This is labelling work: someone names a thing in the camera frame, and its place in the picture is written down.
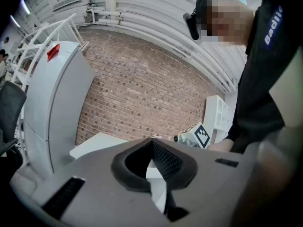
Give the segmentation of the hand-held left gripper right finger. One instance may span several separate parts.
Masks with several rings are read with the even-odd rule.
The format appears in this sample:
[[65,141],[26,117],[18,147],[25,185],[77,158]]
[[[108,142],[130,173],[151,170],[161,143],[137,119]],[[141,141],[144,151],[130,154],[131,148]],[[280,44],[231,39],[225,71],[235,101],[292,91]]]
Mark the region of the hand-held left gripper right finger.
[[186,147],[152,139],[154,162],[165,169],[169,196],[153,227],[235,227],[237,205],[251,173],[244,154]]

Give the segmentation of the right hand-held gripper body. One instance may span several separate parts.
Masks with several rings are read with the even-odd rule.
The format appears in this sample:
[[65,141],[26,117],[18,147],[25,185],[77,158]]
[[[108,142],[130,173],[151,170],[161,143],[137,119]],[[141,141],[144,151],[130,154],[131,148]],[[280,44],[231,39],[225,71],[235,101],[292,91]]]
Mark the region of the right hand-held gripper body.
[[180,134],[174,136],[174,141],[189,147],[207,149],[211,137],[206,132],[202,123],[196,123]]

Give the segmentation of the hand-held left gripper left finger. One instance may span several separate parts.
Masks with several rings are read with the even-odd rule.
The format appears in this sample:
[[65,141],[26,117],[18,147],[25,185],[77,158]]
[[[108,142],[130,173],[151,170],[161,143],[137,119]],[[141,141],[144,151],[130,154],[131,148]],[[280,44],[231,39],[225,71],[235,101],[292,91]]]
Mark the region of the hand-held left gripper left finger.
[[45,180],[18,170],[11,188],[32,227],[165,227],[170,224],[150,192],[133,192],[116,180],[115,156],[145,140],[134,140],[81,156]]

